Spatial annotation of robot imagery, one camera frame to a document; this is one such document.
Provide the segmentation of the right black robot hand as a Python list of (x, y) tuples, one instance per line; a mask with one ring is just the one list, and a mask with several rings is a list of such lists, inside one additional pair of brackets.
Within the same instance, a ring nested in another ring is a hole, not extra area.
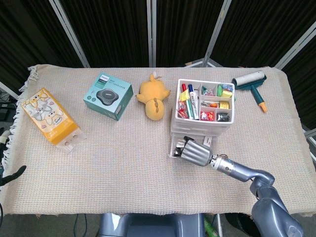
[(180, 158), (201, 167), (208, 166), (211, 163), (213, 152), (210, 147), (188, 136), (184, 136), (184, 140), (185, 144)]

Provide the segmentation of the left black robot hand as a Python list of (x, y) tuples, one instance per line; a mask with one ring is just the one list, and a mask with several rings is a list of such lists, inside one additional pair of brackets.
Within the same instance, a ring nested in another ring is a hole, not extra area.
[(4, 175), (3, 175), (4, 174), (4, 167), (1, 166), (1, 168), (0, 168), (0, 186), (4, 186), (7, 183), (19, 178), (24, 173), (26, 168), (27, 168), (27, 166), (23, 165), (15, 173), (4, 177)]

